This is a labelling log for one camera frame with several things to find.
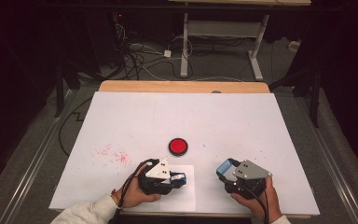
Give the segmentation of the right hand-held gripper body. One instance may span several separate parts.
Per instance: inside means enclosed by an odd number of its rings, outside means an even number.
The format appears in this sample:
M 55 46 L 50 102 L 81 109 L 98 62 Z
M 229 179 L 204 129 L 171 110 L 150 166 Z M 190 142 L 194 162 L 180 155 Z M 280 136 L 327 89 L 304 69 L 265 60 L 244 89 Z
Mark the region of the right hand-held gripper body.
M 244 160 L 234 172 L 237 177 L 235 182 L 225 187 L 227 193 L 237 193 L 241 197 L 251 200 L 260 196 L 266 189 L 266 178 L 272 177 L 272 173 L 257 164 Z

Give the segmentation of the person's left hand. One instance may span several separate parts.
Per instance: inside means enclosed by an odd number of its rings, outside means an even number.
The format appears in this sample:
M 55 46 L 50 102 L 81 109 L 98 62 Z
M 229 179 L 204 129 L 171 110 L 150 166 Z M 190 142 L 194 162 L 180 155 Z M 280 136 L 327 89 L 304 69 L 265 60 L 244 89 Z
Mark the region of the person's left hand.
M 130 176 L 131 181 L 124 184 L 117 191 L 118 198 L 124 200 L 122 204 L 123 208 L 133 208 L 142 203 L 153 203 L 160 199 L 160 194 L 146 195 L 139 187 L 138 174 L 140 174 L 145 167 L 146 164 L 140 167 L 135 175 Z

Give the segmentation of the metal floor rail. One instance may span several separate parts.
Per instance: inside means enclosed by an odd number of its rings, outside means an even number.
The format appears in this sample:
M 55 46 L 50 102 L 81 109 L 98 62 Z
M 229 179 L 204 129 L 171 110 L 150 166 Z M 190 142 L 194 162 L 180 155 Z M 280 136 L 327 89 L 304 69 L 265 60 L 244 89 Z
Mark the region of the metal floor rail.
M 68 113 L 69 107 L 75 100 L 77 90 L 68 90 L 63 97 L 63 108 L 59 114 L 52 116 L 52 121 L 49 123 L 48 129 L 44 132 L 43 138 L 34 150 L 34 155 L 29 162 L 26 171 L 21 176 L 21 181 L 15 188 L 10 201 L 7 204 L 5 211 L 0 217 L 0 224 L 12 224 L 16 215 L 18 214 L 34 180 L 46 158 L 52 139 L 58 134 L 58 129 L 63 124 L 63 116 Z
M 316 128 L 311 121 L 310 112 L 306 105 L 306 101 L 302 98 L 296 98 L 296 102 L 303 116 L 305 117 L 305 120 L 309 124 L 313 135 L 316 138 L 318 143 L 318 150 L 321 154 L 324 166 L 336 187 L 340 200 L 342 201 L 347 210 L 347 213 L 351 218 L 351 222 L 353 224 L 358 224 L 358 202 L 355 200 L 352 189 L 350 188 L 348 182 L 345 180 L 343 173 L 339 170 L 337 163 L 333 158 L 333 154 L 330 152 L 330 149 L 326 144 L 320 129 Z

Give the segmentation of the wooden table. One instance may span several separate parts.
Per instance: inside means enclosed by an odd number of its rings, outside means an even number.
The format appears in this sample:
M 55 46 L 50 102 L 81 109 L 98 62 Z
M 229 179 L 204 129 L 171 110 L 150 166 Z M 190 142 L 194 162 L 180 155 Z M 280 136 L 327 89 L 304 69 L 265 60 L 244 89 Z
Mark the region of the wooden table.
M 240 215 L 216 176 L 228 158 L 251 161 L 273 175 L 288 215 L 318 208 L 276 97 L 264 84 L 184 81 L 105 81 L 99 92 L 100 142 L 119 171 L 148 158 L 193 165 L 196 210 L 188 215 Z M 173 156 L 174 138 L 188 143 Z

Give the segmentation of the black stand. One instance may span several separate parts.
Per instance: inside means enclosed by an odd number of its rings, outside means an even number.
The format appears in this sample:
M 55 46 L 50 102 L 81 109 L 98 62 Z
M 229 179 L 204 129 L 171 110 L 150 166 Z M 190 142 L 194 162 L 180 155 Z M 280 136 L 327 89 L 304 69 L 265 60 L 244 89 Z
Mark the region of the black stand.
M 286 77 L 272 82 L 268 88 L 272 91 L 280 86 L 293 87 L 295 97 L 310 97 L 309 116 L 315 128 L 319 127 L 318 107 L 321 87 L 321 69 L 317 63 L 309 63 L 295 72 L 288 72 Z
M 80 88 L 80 81 L 77 77 L 76 64 L 68 61 L 64 63 L 57 63 L 55 68 L 56 77 L 56 113 L 55 118 L 58 118 L 64 108 L 64 92 L 63 82 L 66 82 L 70 90 L 78 90 Z

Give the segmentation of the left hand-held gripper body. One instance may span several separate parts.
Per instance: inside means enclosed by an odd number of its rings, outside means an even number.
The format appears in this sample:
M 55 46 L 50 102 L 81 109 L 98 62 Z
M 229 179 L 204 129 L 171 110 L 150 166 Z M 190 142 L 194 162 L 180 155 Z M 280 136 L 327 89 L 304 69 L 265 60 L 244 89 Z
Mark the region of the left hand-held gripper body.
M 138 174 L 138 183 L 146 195 L 167 195 L 174 188 L 170 178 L 171 173 L 167 159 L 149 159 L 145 161 L 144 168 Z

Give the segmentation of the person's right hand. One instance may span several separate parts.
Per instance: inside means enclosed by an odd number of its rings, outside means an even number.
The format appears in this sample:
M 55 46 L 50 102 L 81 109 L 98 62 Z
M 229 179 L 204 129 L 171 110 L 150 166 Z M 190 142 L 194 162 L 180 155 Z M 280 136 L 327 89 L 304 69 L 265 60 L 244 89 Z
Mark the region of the person's right hand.
M 272 178 L 266 179 L 265 192 L 259 199 L 247 200 L 239 194 L 231 193 L 230 196 L 239 204 L 247 207 L 254 217 L 261 221 L 268 221 L 271 224 L 274 220 L 282 216 L 279 199 L 276 189 L 273 187 Z

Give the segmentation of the round red ink pad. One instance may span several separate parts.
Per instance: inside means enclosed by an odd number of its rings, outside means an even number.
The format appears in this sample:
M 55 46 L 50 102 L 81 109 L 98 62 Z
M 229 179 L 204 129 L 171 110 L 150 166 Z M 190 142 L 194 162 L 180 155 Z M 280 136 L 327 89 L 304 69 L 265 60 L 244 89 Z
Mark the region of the round red ink pad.
M 187 153 L 188 143 L 183 138 L 174 138 L 168 144 L 168 150 L 173 156 L 183 156 Z

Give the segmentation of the white metal frame desk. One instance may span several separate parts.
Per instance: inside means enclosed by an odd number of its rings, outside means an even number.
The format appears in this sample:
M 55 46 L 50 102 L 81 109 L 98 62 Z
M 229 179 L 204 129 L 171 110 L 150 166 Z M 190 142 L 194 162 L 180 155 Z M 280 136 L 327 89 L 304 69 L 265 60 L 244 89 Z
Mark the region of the white metal frame desk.
M 180 7 L 218 7 L 218 12 L 213 14 L 211 19 L 190 19 L 189 13 L 184 14 L 183 20 L 183 39 L 181 53 L 180 77 L 189 77 L 190 51 L 193 49 L 190 36 L 214 36 L 214 37 L 240 37 L 254 38 L 255 45 L 247 51 L 247 57 L 251 65 L 256 81 L 262 81 L 257 53 L 261 46 L 264 33 L 269 22 L 269 13 L 264 13 L 259 21 L 229 21 L 225 19 L 226 13 L 223 12 L 223 6 L 227 7 L 261 7 L 273 9 L 282 7 L 283 9 L 299 7 L 308 7 L 310 0 L 170 0 L 179 3 Z

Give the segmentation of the white paper sheet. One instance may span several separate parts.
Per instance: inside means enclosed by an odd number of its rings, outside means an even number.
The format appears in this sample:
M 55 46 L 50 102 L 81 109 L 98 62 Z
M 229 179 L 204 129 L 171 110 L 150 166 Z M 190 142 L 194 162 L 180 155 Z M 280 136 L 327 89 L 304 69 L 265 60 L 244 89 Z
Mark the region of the white paper sheet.
M 193 212 L 196 210 L 195 175 L 193 165 L 171 165 L 170 170 L 186 174 L 186 184 L 179 189 L 173 189 L 168 195 L 163 195 L 160 210 L 164 212 Z

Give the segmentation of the large white board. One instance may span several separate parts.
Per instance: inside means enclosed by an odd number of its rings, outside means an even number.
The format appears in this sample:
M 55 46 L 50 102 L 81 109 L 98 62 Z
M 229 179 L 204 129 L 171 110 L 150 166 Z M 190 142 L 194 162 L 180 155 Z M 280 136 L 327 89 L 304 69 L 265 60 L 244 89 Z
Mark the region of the large white board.
M 271 93 L 96 92 L 49 207 L 95 201 L 150 158 L 187 183 L 136 214 L 249 215 L 215 173 L 228 158 L 268 170 L 286 215 L 320 213 Z

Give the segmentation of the blue stamp cap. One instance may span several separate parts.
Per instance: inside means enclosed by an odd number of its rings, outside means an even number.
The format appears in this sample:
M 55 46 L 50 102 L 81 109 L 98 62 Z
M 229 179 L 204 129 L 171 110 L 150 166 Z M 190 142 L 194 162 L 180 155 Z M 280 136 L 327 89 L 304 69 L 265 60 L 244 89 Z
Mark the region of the blue stamp cap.
M 216 169 L 217 175 L 224 175 L 227 180 L 235 182 L 237 177 L 234 175 L 235 170 L 238 166 L 232 164 L 232 158 L 226 159 L 222 164 L 220 164 Z

